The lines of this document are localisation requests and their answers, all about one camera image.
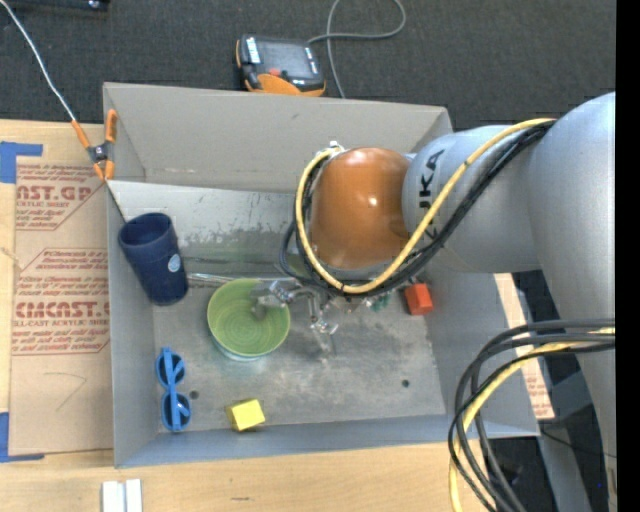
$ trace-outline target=orange clamp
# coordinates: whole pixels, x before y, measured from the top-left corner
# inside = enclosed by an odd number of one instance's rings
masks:
[[[115,164],[111,158],[111,152],[113,144],[116,142],[117,122],[118,114],[114,109],[109,110],[105,122],[105,142],[100,146],[92,146],[80,123],[75,119],[71,121],[71,126],[73,126],[75,130],[80,144],[82,144],[82,147],[89,153],[93,161],[93,169],[102,181],[113,178],[115,172]]]

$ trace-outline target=blue tape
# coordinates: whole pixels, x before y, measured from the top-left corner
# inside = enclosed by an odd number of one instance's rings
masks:
[[[19,455],[9,457],[7,448],[9,446],[9,413],[0,413],[0,463],[15,462],[19,460],[38,460],[44,455]]]
[[[16,183],[18,156],[42,156],[42,144],[0,142],[0,183]]]

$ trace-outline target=black cable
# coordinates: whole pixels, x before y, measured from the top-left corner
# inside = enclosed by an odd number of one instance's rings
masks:
[[[495,338],[493,338],[488,344],[486,344],[483,349],[481,349],[480,353],[478,354],[478,356],[476,357],[476,359],[469,365],[469,367],[465,370],[465,372],[463,373],[460,381],[459,381],[459,385],[458,388],[456,390],[456,398],[455,398],[455,408],[456,408],[456,416],[454,418],[454,421],[452,422],[450,431],[449,431],[449,446],[450,446],[450,450],[452,451],[452,460],[454,461],[454,463],[456,464],[456,466],[458,467],[458,469],[460,470],[460,474],[463,476],[463,478],[465,478],[465,480],[467,480],[467,482],[469,483],[469,485],[472,487],[472,489],[474,490],[474,492],[476,493],[476,495],[478,495],[478,497],[480,498],[481,493],[480,490],[477,488],[477,486],[475,485],[475,483],[471,480],[470,476],[468,475],[468,473],[466,472],[466,470],[461,466],[460,460],[457,457],[457,455],[454,453],[453,451],[453,429],[456,428],[458,430],[458,438],[460,441],[460,447],[463,450],[463,452],[465,453],[465,456],[468,459],[468,462],[470,463],[472,470],[474,471],[474,473],[476,474],[476,477],[478,477],[478,479],[481,481],[482,485],[485,487],[485,489],[492,495],[492,497],[494,497],[494,499],[496,500],[497,503],[500,504],[500,506],[502,506],[505,511],[511,511],[513,510],[513,508],[511,507],[511,505],[515,506],[516,509],[518,510],[524,510],[524,507],[522,506],[522,504],[519,502],[519,500],[517,499],[517,497],[515,497],[515,494],[513,495],[513,497],[510,496],[509,490],[510,486],[504,485],[504,483],[506,482],[506,479],[504,480],[500,480],[500,483],[503,487],[503,491],[507,493],[507,500],[509,500],[511,503],[507,503],[505,501],[505,499],[502,497],[501,494],[498,493],[498,491],[495,489],[495,487],[486,479],[486,477],[484,476],[484,473],[482,471],[482,469],[479,467],[479,464],[477,463],[477,461],[475,460],[475,457],[473,455],[473,453],[471,452],[470,446],[468,444],[468,440],[466,437],[466,433],[464,432],[464,426],[462,424],[462,415],[463,412],[466,410],[466,408],[468,407],[468,405],[475,400],[475,398],[477,398],[477,396],[482,393],[482,391],[484,389],[486,389],[486,386],[488,386],[493,380],[495,380],[495,378],[502,372],[504,371],[506,368],[510,367],[512,364],[515,364],[517,361],[519,360],[525,360],[527,358],[533,358],[533,357],[539,357],[543,354],[532,354],[532,355],[525,355],[521,358],[517,358],[509,363],[507,363],[506,365],[503,365],[502,367],[500,367],[498,370],[496,370],[495,372],[492,373],[492,375],[490,377],[488,377],[482,385],[478,386],[477,385],[477,376],[479,375],[479,369],[480,366],[482,365],[482,363],[484,361],[486,361],[487,359],[489,359],[490,357],[492,357],[493,355],[496,355],[499,352],[502,352],[504,350],[510,350],[516,346],[522,346],[522,345],[531,345],[531,344],[537,344],[537,345],[544,345],[547,343],[552,343],[552,342],[558,342],[558,341],[586,341],[586,342],[595,342],[595,343],[599,343],[599,344],[603,344],[603,343],[607,343],[607,342],[612,342],[613,340],[615,340],[615,336],[612,335],[608,335],[608,334],[587,334],[587,333],[575,333],[572,332],[570,334],[553,334],[553,335],[536,335],[536,336],[532,336],[529,338],[523,338],[521,340],[510,340],[511,337],[513,336],[517,336],[519,334],[523,334],[525,332],[545,332],[545,331],[553,331],[553,330],[557,330],[559,328],[575,328],[577,326],[582,327],[582,328],[601,328],[601,327],[612,327],[614,326],[615,323],[612,320],[607,320],[607,321],[600,321],[600,320],[587,320],[587,321],[583,321],[583,320],[579,320],[579,321],[572,321],[572,322],[566,322],[566,321],[562,321],[562,320],[554,320],[554,321],[549,321],[549,322],[540,322],[538,324],[532,324],[532,325],[525,325],[525,326],[520,326],[517,327],[515,329],[510,329],[509,331],[505,331],[503,333],[501,333],[500,335],[496,336]],[[551,352],[548,354],[544,354],[544,355],[564,355],[564,354],[575,354],[577,352],[592,352],[592,351],[599,351],[599,350],[604,350],[604,349],[609,349],[609,348],[613,348],[615,345],[613,343],[608,343],[604,346],[596,346],[596,347],[587,347],[587,348],[571,348],[571,349],[566,349],[563,350],[562,352]],[[469,381],[473,381],[475,379],[475,386],[473,386],[472,384],[472,395],[469,397],[469,399],[465,402],[465,404],[461,405],[462,402],[462,397],[464,395],[464,389],[467,385],[467,383],[469,383]],[[488,440],[486,439],[486,431],[484,430],[484,424],[482,423],[482,419],[480,414],[478,414],[476,416],[476,425],[480,426],[479,428],[479,436],[480,436],[480,430],[485,434],[485,441],[487,441],[488,444]],[[501,469],[499,468],[499,466],[496,464],[497,466],[497,473],[498,474],[502,474]],[[481,499],[481,501],[483,502],[483,505],[485,505],[486,508],[488,508],[489,510],[494,510],[493,507],[488,504],[486,502],[486,500]]]
[[[561,356],[566,356],[566,355],[574,355],[574,354],[578,354],[578,353],[600,352],[600,351],[603,351],[603,350],[609,350],[609,349],[612,349],[612,348],[615,348],[615,343],[609,343],[609,344],[606,344],[606,345],[603,345],[603,346],[600,346],[600,347],[594,347],[594,348],[572,348],[572,349],[567,348],[567,349],[565,349],[565,350],[563,350],[563,351],[553,352],[553,353],[551,353],[551,354],[545,354],[545,355],[554,355],[554,356],[561,357]],[[499,373],[499,372],[501,372],[501,371],[506,370],[506,369],[507,369],[507,368],[509,368],[512,364],[518,363],[518,362],[520,362],[520,361],[524,361],[524,360],[526,360],[526,359],[533,359],[533,358],[536,358],[536,357],[540,357],[541,355],[543,355],[543,354],[531,354],[531,355],[525,355],[525,356],[522,356],[522,357],[516,358],[516,359],[512,360],[511,362],[509,362],[509,363],[507,363],[507,364],[505,364],[505,365],[501,366],[501,367],[497,370],[497,373]],[[479,394],[480,394],[480,393],[481,393],[481,392],[486,388],[486,386],[487,386],[487,385],[489,385],[489,384],[491,383],[491,381],[495,379],[495,377],[497,376],[497,373],[496,373],[496,375],[492,375],[492,377],[490,377],[489,379],[487,379],[487,381],[485,381],[485,382],[483,383],[483,386],[481,386],[481,388],[480,388],[479,392],[478,392],[476,395],[472,396],[469,400],[467,400],[467,402],[465,402],[465,404],[464,404],[463,408],[461,408],[461,409],[456,413],[456,415],[455,415],[455,417],[454,417],[454,421],[452,422],[452,425],[451,425],[450,430],[449,430],[449,439],[448,439],[448,441],[449,441],[449,442],[448,442],[448,444],[449,444],[449,451],[450,451],[450,454],[451,454],[451,459],[452,459],[452,461],[454,462],[454,464],[456,465],[456,467],[458,468],[458,471],[459,471],[460,475],[461,475],[461,476],[466,480],[466,482],[469,484],[469,486],[470,486],[470,487],[471,487],[471,489],[473,490],[474,494],[476,494],[476,496],[477,496],[477,497],[478,497],[478,499],[482,502],[482,504],[485,506],[485,508],[487,508],[487,510],[491,510],[491,511],[495,511],[496,509],[495,509],[492,505],[490,505],[490,504],[487,502],[487,500],[483,497],[483,495],[482,495],[482,493],[481,493],[480,489],[478,488],[478,486],[476,485],[476,483],[471,479],[471,477],[470,477],[470,475],[467,473],[467,471],[464,469],[464,467],[462,466],[462,462],[460,461],[459,457],[458,457],[458,456],[457,456],[457,454],[455,453],[455,449],[454,449],[454,446],[453,446],[453,430],[456,428],[456,424],[457,424],[459,421],[462,421],[462,414],[463,414],[463,412],[466,410],[466,408],[471,404],[471,402],[473,401],[473,399],[475,399],[475,398],[477,397],[477,395],[479,395]],[[464,443],[467,443],[467,445],[468,445],[468,441],[467,441],[466,433],[464,433],[464,432],[458,432],[458,439],[459,439],[459,441],[460,441],[460,443],[461,443],[461,446],[462,446],[462,444],[464,444]],[[477,471],[478,471],[478,475],[482,475],[482,476],[484,476],[484,475],[483,475],[483,473],[482,473],[481,468],[480,468],[480,467],[479,467],[479,465],[477,464],[477,461],[475,461],[475,457],[473,457],[473,454],[472,454],[472,453],[471,453],[471,455],[472,455],[471,459],[468,459],[468,460],[467,460],[467,462],[469,462],[469,463],[471,464],[471,463],[472,463],[472,461],[474,461],[474,462],[475,462],[475,464],[476,464],[476,468],[477,468]],[[486,487],[485,487],[485,489],[487,490],[487,492],[488,492],[489,494],[491,494],[491,495],[492,495],[492,497],[493,497],[496,501],[500,502],[500,504],[501,504],[501,506],[502,506],[502,507],[504,507],[504,511],[502,511],[502,510],[501,510],[501,512],[511,512],[513,509],[512,509],[509,505],[507,505],[506,503],[504,503],[504,499],[503,499],[500,495],[496,494],[495,492],[493,492],[493,491],[491,490],[491,489],[492,489],[492,487],[493,487],[493,486],[491,485],[491,483],[489,483],[489,485],[488,485],[488,486],[486,486]]]
[[[474,374],[477,374],[479,372],[479,368],[480,366],[484,363],[484,361],[486,361],[487,359],[489,359],[490,357],[492,357],[493,355],[503,351],[503,350],[508,350],[508,349],[512,349],[515,346],[522,346],[522,345],[529,345],[532,343],[532,338],[525,338],[522,340],[510,340],[510,338],[514,337],[514,336],[518,336],[521,335],[523,333],[526,332],[550,332],[550,331],[556,331],[559,328],[576,328],[576,327],[581,327],[581,328],[601,328],[601,327],[610,327],[614,325],[613,321],[608,320],[608,321],[602,321],[602,320],[578,320],[578,321],[563,321],[563,320],[553,320],[553,321],[547,321],[547,322],[539,322],[536,324],[531,324],[531,325],[523,325],[523,326],[519,326],[516,327],[514,329],[509,329],[508,331],[505,331],[501,334],[499,334],[498,336],[494,337],[489,343],[487,343],[480,351],[480,353],[478,354],[478,356],[475,358],[475,360],[469,365],[469,367],[465,370],[465,372],[463,373],[460,381],[459,381],[459,385],[458,388],[456,390],[456,398],[455,398],[455,409],[456,410],[461,410],[461,402],[462,402],[462,397],[464,394],[464,388],[466,387],[467,383],[469,382],[470,378],[473,377]],[[566,341],[568,338],[567,336],[569,336],[569,339],[573,339],[575,337],[575,334],[571,334],[571,335],[555,335],[555,337],[551,338],[548,335],[546,335],[544,338],[541,339],[541,341],[544,342],[551,342],[554,340],[563,340]],[[581,339],[585,338],[585,335],[579,335]],[[540,336],[536,336],[535,338],[533,338],[533,342],[535,342],[536,339],[540,339]],[[465,448],[465,441],[466,441],[466,436],[464,435],[464,433],[462,435],[459,434],[460,437],[460,441],[461,441],[461,446],[463,448]],[[467,456],[471,456],[473,457],[472,454],[466,453],[465,455]]]
[[[576,336],[574,334],[557,335],[553,337],[553,340],[550,340],[550,339],[545,340],[545,343],[559,342],[559,341],[574,341],[575,338]],[[580,335],[580,341],[585,341],[585,342],[602,342],[601,338],[602,336],[598,336],[598,335],[591,335],[591,336],[587,336],[585,334]],[[531,344],[530,339],[524,339],[524,340],[518,341],[517,343],[513,342],[508,345],[499,346],[497,348],[502,348],[503,350],[511,350],[515,346],[526,346],[529,344]],[[475,394],[476,390],[478,389],[478,380],[479,380],[479,367],[476,367],[474,369],[474,372],[471,375],[472,394]],[[459,429],[463,428],[461,422],[462,420],[460,420],[460,425],[458,427]],[[502,469],[500,468],[500,465],[497,461],[497,458],[495,457],[495,454],[489,445],[488,436],[486,434],[484,422],[482,421],[482,415],[480,413],[476,415],[475,424],[476,424],[476,430],[478,431],[478,438],[480,440],[480,444],[483,448],[483,451],[489,461],[489,466],[493,470],[496,477],[498,478],[498,481],[502,486],[503,492],[507,495],[506,496],[507,499],[512,503],[513,507],[515,507],[515,510],[518,510],[520,512],[526,512],[524,505],[522,505],[518,497],[515,495],[515,493],[511,489],[511,486],[508,484],[507,479],[504,476],[504,473],[502,472]],[[473,458],[473,453],[471,452],[471,448],[468,445],[466,438],[461,439],[460,445],[462,450],[465,453],[465,456],[469,460],[469,463],[472,466],[474,473],[479,477],[479,479],[482,480],[484,485],[489,486],[490,485],[489,481],[486,480],[486,477],[484,476],[482,469],[479,467],[479,465],[477,465],[475,459]]]

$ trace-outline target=yellow block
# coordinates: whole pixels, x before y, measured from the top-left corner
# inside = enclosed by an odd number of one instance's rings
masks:
[[[238,432],[265,422],[260,402],[255,398],[228,405],[225,410],[231,426]]]

